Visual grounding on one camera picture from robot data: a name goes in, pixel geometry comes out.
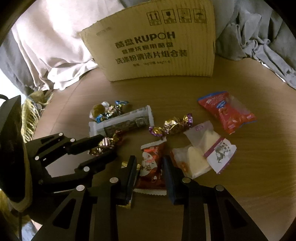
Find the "red blue snack bag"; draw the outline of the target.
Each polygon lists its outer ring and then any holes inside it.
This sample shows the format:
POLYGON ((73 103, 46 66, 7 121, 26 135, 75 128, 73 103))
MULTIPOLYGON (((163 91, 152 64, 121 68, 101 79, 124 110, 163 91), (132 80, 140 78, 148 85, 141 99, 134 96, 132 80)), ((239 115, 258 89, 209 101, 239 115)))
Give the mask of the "red blue snack bag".
POLYGON ((229 135, 241 126, 257 120, 254 113, 227 91, 203 96, 198 99, 198 104, 217 118, 229 135))

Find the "white cake packet with label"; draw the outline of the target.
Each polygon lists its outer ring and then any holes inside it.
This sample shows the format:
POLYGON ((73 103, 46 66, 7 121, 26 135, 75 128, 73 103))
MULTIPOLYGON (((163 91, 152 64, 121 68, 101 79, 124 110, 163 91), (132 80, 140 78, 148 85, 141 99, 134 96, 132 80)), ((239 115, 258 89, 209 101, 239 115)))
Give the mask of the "white cake packet with label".
POLYGON ((224 170, 236 153, 236 145, 215 132, 209 120, 188 129, 184 134, 217 174, 224 170))

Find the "gold purple candy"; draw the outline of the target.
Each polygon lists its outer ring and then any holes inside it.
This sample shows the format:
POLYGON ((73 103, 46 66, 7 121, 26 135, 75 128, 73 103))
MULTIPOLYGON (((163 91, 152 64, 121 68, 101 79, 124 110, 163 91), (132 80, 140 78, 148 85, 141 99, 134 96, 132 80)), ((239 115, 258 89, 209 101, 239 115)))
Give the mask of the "gold purple candy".
POLYGON ((182 118, 173 117, 166 120, 163 126, 150 126, 149 133, 155 137, 164 139, 167 135, 176 135, 192 127, 193 116, 191 113, 184 115, 182 118))

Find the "white pillow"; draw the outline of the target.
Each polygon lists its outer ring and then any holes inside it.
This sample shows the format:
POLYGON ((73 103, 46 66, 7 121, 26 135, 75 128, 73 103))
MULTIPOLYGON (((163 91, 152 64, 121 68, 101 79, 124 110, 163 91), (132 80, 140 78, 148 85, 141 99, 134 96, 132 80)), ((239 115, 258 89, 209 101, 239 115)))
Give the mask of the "white pillow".
POLYGON ((123 9, 110 0, 35 1, 12 27, 34 85, 64 90, 97 68, 79 33, 123 9))

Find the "brown cardboard box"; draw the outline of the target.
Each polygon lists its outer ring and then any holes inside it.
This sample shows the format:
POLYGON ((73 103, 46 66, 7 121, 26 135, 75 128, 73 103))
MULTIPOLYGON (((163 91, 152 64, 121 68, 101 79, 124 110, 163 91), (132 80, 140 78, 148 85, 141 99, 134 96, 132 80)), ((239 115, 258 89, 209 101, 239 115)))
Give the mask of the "brown cardboard box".
POLYGON ((148 1, 97 21, 80 36, 109 81, 213 74, 211 1, 148 1))

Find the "yellow green fringed cloth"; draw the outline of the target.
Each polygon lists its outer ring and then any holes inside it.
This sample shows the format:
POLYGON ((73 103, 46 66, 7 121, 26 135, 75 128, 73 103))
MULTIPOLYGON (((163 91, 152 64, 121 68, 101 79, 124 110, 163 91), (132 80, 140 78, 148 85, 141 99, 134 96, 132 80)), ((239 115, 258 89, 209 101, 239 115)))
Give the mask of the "yellow green fringed cloth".
POLYGON ((34 137, 38 122, 53 96, 53 90, 38 90, 30 94, 22 104, 21 135, 25 143, 34 137))

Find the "grey blanket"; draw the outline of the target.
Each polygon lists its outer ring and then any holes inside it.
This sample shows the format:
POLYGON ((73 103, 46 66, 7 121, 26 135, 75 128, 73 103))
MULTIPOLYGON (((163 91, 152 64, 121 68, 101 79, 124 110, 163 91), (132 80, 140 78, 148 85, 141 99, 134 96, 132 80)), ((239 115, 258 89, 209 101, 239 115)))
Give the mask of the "grey blanket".
POLYGON ((295 88, 295 36, 265 1, 213 1, 216 54, 252 58, 295 88))

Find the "blue gold wrapped candy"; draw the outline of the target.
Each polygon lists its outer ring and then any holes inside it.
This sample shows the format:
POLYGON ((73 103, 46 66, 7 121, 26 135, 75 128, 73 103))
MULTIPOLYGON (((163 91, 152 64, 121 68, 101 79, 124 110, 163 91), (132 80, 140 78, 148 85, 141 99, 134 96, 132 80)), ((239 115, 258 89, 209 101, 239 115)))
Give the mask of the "blue gold wrapped candy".
POLYGON ((128 113, 131 110, 132 104, 130 102, 124 100, 117 100, 115 101, 115 104, 110 104, 107 112, 105 112, 104 114, 100 114, 95 121, 97 123, 101 123, 105 120, 128 113))

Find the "olive jelly cup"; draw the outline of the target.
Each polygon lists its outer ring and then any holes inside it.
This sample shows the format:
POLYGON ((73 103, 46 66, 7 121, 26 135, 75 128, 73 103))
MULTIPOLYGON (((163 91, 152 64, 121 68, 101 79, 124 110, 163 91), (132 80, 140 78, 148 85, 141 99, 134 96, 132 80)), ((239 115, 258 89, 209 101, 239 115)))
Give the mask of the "olive jelly cup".
POLYGON ((108 108, 109 108, 110 104, 106 101, 100 103, 100 104, 96 104, 93 106, 93 108, 90 111, 89 114, 89 118, 92 120, 96 120, 96 118, 100 115, 100 114, 104 114, 105 112, 107 112, 108 108))

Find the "clear wrapped cake packet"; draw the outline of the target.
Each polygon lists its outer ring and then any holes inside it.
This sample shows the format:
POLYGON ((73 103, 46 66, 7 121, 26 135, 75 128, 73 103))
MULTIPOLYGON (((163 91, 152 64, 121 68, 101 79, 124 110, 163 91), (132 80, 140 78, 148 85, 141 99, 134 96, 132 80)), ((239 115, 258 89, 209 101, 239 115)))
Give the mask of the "clear wrapped cake packet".
POLYGON ((185 177, 195 179, 212 169, 201 150, 193 146, 174 148, 171 153, 185 177))

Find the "long white snack bar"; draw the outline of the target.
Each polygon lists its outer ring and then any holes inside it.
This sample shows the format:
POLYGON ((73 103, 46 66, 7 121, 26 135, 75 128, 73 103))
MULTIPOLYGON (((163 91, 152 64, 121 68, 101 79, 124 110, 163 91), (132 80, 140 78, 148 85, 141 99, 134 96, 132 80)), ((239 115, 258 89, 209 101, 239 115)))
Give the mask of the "long white snack bar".
POLYGON ((112 137, 116 131, 126 132, 143 126, 153 126, 154 117, 149 105, 129 113, 104 120, 101 123, 89 122, 89 136, 102 135, 112 137))

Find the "red santa snack packet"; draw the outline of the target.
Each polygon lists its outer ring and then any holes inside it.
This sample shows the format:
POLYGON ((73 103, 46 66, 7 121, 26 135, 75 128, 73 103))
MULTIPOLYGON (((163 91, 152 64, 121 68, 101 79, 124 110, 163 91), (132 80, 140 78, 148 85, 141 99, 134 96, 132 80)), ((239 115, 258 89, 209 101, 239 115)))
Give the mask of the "red santa snack packet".
POLYGON ((167 139, 141 146, 142 163, 134 186, 135 193, 165 196, 167 194, 164 175, 164 155, 167 139))

